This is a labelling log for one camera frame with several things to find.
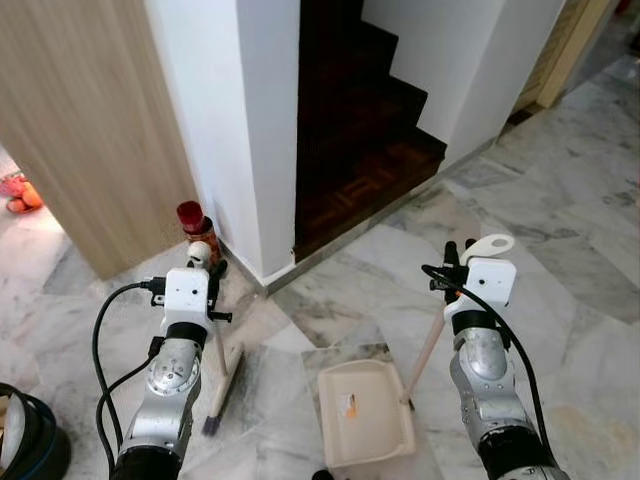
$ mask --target bottle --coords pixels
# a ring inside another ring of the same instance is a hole
[[[202,213],[200,204],[193,200],[181,203],[176,211],[187,240],[205,242],[211,247],[211,268],[215,267],[222,259],[222,254],[211,219]]]

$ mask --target black bucket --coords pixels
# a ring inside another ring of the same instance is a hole
[[[4,432],[5,442],[8,443],[11,438],[11,443],[17,444],[17,451],[2,480],[63,478],[71,460],[71,444],[67,434],[58,427],[51,409],[37,398],[5,383],[0,383],[0,396],[11,396],[11,402],[15,398],[22,406],[22,411],[19,411],[16,405],[10,405],[7,419],[10,416],[24,416],[24,431]]]

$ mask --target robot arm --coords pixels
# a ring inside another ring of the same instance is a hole
[[[231,318],[213,311],[226,262],[210,275],[203,261],[209,253],[206,244],[192,244],[190,267],[172,269],[154,292],[152,305],[164,306],[165,339],[146,370],[144,398],[123,439],[112,480],[178,477],[191,435],[191,409],[200,394],[202,351],[207,338],[218,334],[213,320]]]
[[[445,266],[439,273],[502,314],[516,277],[513,264],[474,256],[468,266],[460,265],[452,243],[447,245]],[[462,422],[489,479],[568,480],[516,394],[514,366],[507,356],[509,338],[497,328],[492,315],[469,297],[458,296],[437,281],[431,288],[445,291],[444,317],[455,334],[451,377],[460,394]]]

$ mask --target white wall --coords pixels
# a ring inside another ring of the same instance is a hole
[[[449,142],[504,0],[365,0],[362,19],[399,36],[391,74],[429,93],[418,126]]]
[[[522,92],[565,0],[507,0],[451,135],[446,168],[496,137]]]
[[[265,275],[292,262],[300,0],[237,0]]]
[[[418,126],[449,145],[443,167],[496,136],[564,0],[365,0],[399,35],[391,73],[429,93]]]
[[[262,280],[292,263],[298,19],[254,3],[146,0],[200,200]]]

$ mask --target dustpan handle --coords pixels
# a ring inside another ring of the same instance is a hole
[[[400,403],[406,405],[411,398],[411,394],[413,393],[413,389],[418,383],[418,379],[422,375],[422,371],[424,367],[427,365],[427,361],[431,356],[431,352],[438,343],[438,338],[440,338],[440,334],[442,333],[442,329],[444,328],[444,307],[438,310],[436,318],[431,325],[431,330],[429,331],[429,335],[427,335],[427,339],[424,342],[424,347],[422,347],[422,352],[420,352],[420,357],[413,367],[413,373],[411,374],[411,380],[405,388],[404,393],[400,397]]]

